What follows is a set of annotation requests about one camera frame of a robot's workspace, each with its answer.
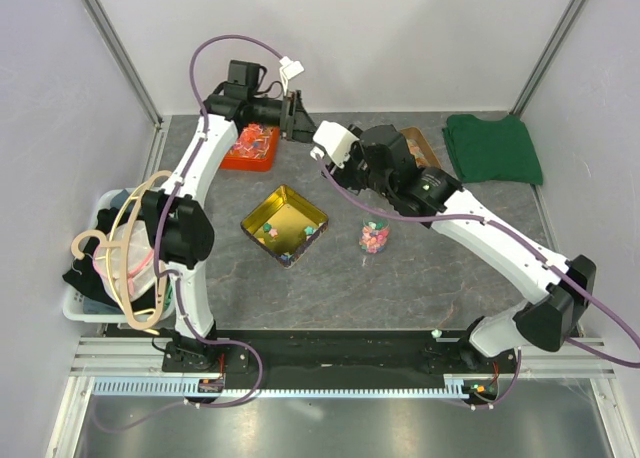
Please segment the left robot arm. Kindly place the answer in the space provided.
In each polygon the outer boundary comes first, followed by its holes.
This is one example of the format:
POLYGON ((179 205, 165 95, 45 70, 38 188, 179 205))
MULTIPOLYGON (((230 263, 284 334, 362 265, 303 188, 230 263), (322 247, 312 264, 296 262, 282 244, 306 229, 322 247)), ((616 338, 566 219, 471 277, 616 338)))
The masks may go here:
POLYGON ((276 126, 294 142, 309 143, 316 125, 299 91, 285 89, 280 99, 259 94, 262 67, 233 60, 226 80, 208 98, 194 95, 201 116, 194 137, 176 169, 157 191, 144 193, 141 205, 156 264, 165 264, 176 293, 178 334, 193 339, 185 360, 208 371, 219 360, 219 347, 206 337, 215 325, 206 291, 205 262, 214 229, 204 211, 213 178, 241 132, 250 124, 276 126))

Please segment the clear glass jar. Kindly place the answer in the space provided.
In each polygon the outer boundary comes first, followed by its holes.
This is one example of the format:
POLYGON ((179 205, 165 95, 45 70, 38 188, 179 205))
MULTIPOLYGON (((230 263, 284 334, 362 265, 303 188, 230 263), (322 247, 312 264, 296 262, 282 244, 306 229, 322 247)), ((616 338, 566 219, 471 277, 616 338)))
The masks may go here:
POLYGON ((362 220, 358 244, 363 252, 378 254, 386 249, 389 235, 389 221, 384 217, 368 214, 362 220))

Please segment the orange candy box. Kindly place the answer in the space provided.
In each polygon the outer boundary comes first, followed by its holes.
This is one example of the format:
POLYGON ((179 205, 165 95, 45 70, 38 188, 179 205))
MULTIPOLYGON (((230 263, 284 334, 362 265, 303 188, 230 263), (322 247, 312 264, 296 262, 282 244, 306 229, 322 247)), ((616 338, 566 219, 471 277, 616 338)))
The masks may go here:
POLYGON ((250 124, 221 162, 223 170, 267 172, 274 163, 280 139, 278 127, 250 124))

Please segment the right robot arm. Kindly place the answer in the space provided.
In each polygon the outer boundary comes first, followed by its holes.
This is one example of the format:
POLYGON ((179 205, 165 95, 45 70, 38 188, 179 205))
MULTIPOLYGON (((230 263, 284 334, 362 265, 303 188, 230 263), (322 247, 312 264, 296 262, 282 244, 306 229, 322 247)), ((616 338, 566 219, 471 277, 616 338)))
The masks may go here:
POLYGON ((314 141, 328 153, 340 187, 375 191, 394 208, 395 217, 418 218, 463 245, 523 296, 522 304, 470 326, 457 349, 465 369, 481 371, 494 356, 525 343, 547 352, 563 346, 588 307, 581 293, 593 289, 592 260, 568 259, 539 245, 491 213, 447 172, 418 165, 392 125, 362 131, 324 122, 314 141))

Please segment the star candy tin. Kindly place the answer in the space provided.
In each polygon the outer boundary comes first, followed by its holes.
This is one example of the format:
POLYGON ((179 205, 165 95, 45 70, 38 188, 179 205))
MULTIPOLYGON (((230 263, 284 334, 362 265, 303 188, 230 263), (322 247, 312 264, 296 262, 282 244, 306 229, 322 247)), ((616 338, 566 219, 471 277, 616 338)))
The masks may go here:
POLYGON ((241 230, 281 266, 292 267, 328 229, 329 216, 282 184, 241 222, 241 230))

